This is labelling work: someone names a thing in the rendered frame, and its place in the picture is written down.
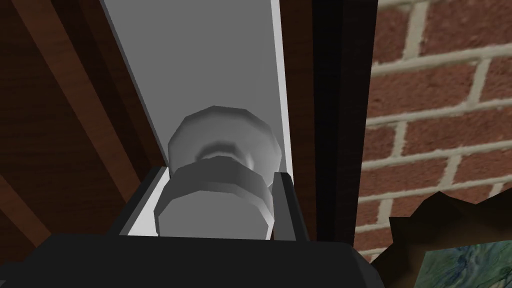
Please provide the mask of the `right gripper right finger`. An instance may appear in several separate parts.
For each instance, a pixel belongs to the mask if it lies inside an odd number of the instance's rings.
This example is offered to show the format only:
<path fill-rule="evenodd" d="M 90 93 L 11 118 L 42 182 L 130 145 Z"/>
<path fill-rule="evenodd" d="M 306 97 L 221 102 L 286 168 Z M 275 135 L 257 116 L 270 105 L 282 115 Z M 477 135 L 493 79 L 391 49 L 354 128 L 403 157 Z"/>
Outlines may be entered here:
<path fill-rule="evenodd" d="M 309 241 L 294 183 L 287 172 L 276 172 L 272 185 L 276 241 Z"/>

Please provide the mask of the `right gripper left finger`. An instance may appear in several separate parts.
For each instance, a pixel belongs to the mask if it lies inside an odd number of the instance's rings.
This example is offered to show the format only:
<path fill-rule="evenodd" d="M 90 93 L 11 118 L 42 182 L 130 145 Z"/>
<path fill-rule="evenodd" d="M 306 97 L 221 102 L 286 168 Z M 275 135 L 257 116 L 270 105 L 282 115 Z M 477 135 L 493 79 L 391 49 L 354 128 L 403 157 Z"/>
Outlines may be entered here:
<path fill-rule="evenodd" d="M 108 234 L 156 236 L 154 209 L 169 179 L 167 167 L 152 167 L 108 230 Z"/>

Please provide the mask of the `grey round door knob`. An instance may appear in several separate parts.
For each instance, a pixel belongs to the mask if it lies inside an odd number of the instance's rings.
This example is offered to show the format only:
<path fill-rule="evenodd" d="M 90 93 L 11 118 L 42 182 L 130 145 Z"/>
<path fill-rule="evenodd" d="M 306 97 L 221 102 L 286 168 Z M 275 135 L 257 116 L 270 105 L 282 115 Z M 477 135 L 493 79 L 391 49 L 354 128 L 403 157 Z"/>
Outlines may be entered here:
<path fill-rule="evenodd" d="M 154 208 L 160 237 L 269 240 L 282 151 L 247 109 L 211 106 L 187 116 L 168 143 L 170 179 Z"/>

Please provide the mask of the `framed green picture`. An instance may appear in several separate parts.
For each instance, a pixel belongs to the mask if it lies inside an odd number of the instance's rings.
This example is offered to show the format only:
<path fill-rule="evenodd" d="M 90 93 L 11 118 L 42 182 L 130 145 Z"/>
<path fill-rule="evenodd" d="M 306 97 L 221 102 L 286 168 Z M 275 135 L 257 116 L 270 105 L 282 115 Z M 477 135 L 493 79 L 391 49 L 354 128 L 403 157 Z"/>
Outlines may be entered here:
<path fill-rule="evenodd" d="M 512 187 L 477 204 L 436 192 L 389 223 L 385 288 L 512 288 Z"/>

